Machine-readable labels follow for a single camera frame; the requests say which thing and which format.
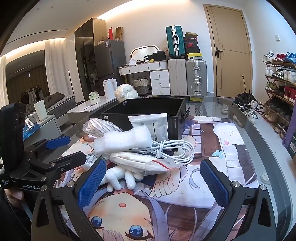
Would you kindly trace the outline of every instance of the door handle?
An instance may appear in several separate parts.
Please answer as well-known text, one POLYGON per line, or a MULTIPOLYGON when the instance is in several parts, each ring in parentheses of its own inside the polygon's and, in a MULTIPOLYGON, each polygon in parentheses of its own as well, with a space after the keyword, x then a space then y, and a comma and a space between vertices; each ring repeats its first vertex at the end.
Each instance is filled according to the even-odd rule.
POLYGON ((216 48, 216 56, 217 56, 217 58, 219 58, 219 53, 223 53, 223 51, 216 48))

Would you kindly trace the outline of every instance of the beige suitcase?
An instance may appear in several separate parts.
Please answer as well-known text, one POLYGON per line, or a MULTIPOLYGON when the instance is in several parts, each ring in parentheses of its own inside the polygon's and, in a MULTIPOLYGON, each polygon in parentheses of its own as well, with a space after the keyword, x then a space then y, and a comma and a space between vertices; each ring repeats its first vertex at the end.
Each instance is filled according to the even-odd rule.
POLYGON ((173 96, 187 95, 186 60, 169 59, 168 73, 170 78, 170 94, 173 96))

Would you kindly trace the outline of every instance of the human hand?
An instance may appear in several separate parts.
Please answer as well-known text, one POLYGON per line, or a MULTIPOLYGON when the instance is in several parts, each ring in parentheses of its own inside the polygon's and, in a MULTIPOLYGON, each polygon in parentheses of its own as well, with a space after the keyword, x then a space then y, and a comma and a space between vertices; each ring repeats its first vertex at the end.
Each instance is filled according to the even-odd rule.
POLYGON ((7 196, 7 200, 11 203, 12 206, 22 208, 22 204, 20 203, 20 201, 24 199, 24 193, 21 190, 12 187, 5 189, 4 191, 7 196))
POLYGON ((175 192, 181 180, 180 168, 158 174, 150 197, 161 197, 175 192))

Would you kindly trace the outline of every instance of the white dresser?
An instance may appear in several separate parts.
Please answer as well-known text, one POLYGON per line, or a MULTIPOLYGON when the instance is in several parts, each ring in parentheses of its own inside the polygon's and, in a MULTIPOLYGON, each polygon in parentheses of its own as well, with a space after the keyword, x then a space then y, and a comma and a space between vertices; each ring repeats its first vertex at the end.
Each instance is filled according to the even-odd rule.
POLYGON ((168 74, 168 62, 156 61, 118 68, 120 75, 149 72, 152 95, 170 95, 170 78, 168 74))
POLYGON ((150 71, 153 95, 170 95, 170 79, 168 70, 150 71))

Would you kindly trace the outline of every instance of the red sneaker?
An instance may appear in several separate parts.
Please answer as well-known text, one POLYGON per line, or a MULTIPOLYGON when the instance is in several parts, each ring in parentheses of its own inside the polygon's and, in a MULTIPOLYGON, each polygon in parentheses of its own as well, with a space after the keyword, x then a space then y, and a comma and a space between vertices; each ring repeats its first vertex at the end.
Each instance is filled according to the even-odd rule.
POLYGON ((296 89, 291 88, 289 101, 295 103, 295 99, 296 99, 296 89))
POLYGON ((291 87, 285 86, 285 95, 284 95, 284 98, 286 100, 289 100, 289 98, 290 98, 290 92, 291 92, 291 87))
POLYGON ((284 58, 286 58, 287 56, 285 55, 285 54, 276 54, 277 55, 277 58, 276 58, 276 60, 277 60, 277 62, 284 62, 284 58))

